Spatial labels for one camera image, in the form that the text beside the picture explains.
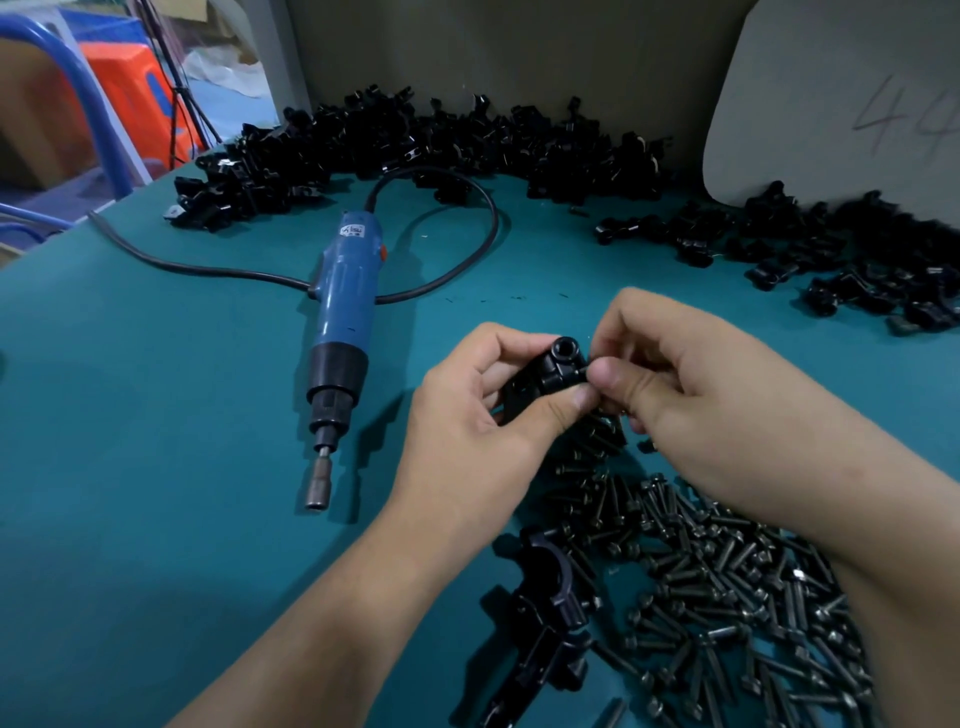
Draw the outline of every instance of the floor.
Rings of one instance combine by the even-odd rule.
[[[197,103],[223,139],[239,134],[245,123],[258,126],[274,126],[277,123],[274,103],[269,97],[251,98],[207,81],[191,80],[190,87]],[[109,185],[99,168],[91,169],[69,182],[42,192],[0,184],[0,203],[67,220],[77,220],[88,210],[95,209],[110,199]],[[34,227],[44,233],[53,232],[41,225]],[[37,245],[33,239],[20,232],[0,234],[0,243],[24,252]]]

